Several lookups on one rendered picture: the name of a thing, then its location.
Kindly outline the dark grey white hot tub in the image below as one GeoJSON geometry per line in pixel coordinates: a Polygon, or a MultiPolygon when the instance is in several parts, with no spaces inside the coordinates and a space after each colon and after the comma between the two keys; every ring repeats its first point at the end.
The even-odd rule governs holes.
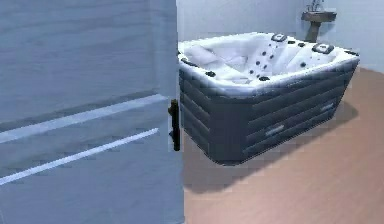
{"type": "Polygon", "coordinates": [[[330,120],[353,50],[250,32],[178,45],[181,123],[212,161],[241,164],[330,120]]]}

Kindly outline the pale blue room door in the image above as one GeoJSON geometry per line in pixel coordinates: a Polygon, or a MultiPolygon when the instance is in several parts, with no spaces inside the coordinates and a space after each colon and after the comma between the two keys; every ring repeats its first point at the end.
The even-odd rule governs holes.
{"type": "Polygon", "coordinates": [[[0,224],[186,224],[176,0],[0,0],[0,224]]]}

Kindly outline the grey pedestal sink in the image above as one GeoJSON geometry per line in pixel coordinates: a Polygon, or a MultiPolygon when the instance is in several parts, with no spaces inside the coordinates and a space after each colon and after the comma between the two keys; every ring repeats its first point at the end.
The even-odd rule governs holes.
{"type": "Polygon", "coordinates": [[[306,10],[301,14],[301,19],[310,23],[305,41],[315,43],[322,23],[336,20],[335,11],[326,10],[323,7],[325,0],[311,0],[306,10]]]}

